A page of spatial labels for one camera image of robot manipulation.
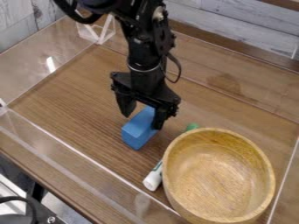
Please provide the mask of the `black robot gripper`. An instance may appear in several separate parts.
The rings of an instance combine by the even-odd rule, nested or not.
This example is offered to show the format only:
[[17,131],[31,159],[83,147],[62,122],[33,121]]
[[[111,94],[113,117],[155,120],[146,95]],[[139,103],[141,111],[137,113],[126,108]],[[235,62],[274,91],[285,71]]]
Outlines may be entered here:
[[166,84],[166,66],[159,66],[154,71],[129,73],[113,72],[111,89],[117,94],[117,103],[125,117],[130,117],[137,109],[137,103],[154,107],[153,128],[161,130],[165,121],[177,116],[181,97]]

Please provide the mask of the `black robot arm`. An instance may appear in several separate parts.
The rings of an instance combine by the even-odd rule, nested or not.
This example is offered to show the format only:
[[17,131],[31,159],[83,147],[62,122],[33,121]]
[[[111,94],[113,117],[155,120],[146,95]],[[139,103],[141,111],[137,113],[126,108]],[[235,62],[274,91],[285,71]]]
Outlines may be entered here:
[[154,108],[153,128],[159,130],[166,120],[178,114],[181,96],[169,84],[179,80],[167,76],[167,62],[177,36],[170,28],[165,0],[79,0],[95,14],[111,14],[119,21],[129,46],[127,73],[111,74],[111,88],[122,114],[130,116],[137,104]]

